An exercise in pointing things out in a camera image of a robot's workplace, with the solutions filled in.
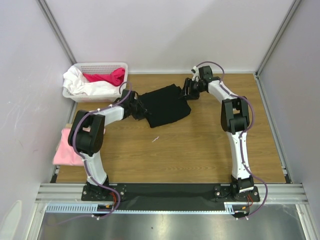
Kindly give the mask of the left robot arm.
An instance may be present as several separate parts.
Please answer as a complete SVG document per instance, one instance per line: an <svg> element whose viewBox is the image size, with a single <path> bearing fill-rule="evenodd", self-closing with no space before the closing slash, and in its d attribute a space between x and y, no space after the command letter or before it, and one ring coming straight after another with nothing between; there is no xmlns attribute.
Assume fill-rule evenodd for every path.
<svg viewBox="0 0 320 240"><path fill-rule="evenodd" d="M67 142L84 164L87 180L82 190L83 201L104 201L116 192L110 187L102 164L105 127L129 116L136 120L143 119L148 111L139 97L136 91L125 89L120 98L105 108L79 110L76 113Z"/></svg>

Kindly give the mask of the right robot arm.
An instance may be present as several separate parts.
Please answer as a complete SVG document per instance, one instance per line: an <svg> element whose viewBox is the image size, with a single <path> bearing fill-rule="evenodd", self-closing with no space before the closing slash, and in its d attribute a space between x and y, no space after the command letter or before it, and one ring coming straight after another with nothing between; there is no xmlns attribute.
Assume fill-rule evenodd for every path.
<svg viewBox="0 0 320 240"><path fill-rule="evenodd" d="M233 93L209 65L196 65L192 78L186 78L180 98L197 100L207 92L221 104L220 124L227 134L232 157L230 193L227 196L242 201L254 190L254 178L250 170L247 151L247 131L250 129L250 105L246 97Z"/></svg>

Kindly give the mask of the black t-shirt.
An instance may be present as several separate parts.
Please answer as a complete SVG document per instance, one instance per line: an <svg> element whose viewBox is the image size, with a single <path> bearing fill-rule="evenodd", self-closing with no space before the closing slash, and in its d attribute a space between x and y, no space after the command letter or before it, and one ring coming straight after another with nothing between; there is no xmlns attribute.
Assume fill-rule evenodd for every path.
<svg viewBox="0 0 320 240"><path fill-rule="evenodd" d="M182 89L175 84L144 93L138 99L146 109L144 114L151 128L177 122L191 113L191 108L179 95Z"/></svg>

